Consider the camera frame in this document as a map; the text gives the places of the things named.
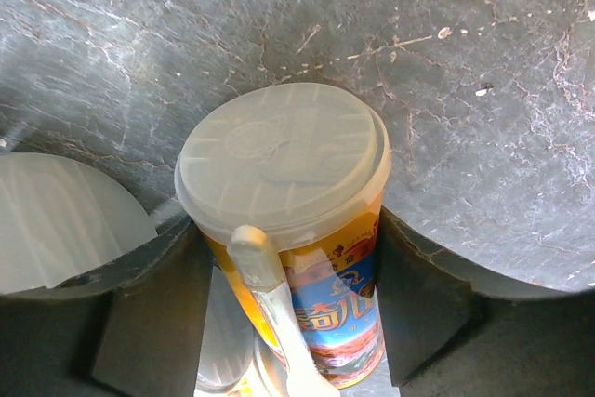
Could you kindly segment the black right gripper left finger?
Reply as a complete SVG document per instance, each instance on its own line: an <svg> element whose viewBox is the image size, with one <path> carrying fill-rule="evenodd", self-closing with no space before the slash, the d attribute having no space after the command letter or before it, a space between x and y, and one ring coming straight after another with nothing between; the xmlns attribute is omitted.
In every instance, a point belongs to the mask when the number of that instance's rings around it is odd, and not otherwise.
<svg viewBox="0 0 595 397"><path fill-rule="evenodd" d="M64 285L2 296L2 394L193 395L211 271L182 218Z"/></svg>

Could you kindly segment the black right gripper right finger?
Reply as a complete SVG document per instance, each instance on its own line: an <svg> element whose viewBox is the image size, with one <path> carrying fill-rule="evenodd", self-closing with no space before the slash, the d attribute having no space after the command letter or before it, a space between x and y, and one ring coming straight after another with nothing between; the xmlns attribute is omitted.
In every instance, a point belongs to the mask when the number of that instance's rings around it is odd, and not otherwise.
<svg viewBox="0 0 595 397"><path fill-rule="evenodd" d="M590 396L594 293L483 268L388 210L377 296L391 384L404 396Z"/></svg>

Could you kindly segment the tall orange can with spoon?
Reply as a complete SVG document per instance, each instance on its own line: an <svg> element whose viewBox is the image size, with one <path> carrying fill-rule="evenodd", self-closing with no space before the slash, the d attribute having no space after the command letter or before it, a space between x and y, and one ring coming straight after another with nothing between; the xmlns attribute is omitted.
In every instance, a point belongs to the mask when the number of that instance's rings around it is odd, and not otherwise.
<svg viewBox="0 0 595 397"><path fill-rule="evenodd" d="M338 389L369 376L384 351L375 247L390 167L388 133L372 108L335 86L292 83L215 109L187 137L175 168L182 207L280 355L227 252L240 226L268 236L313 360Z"/></svg>

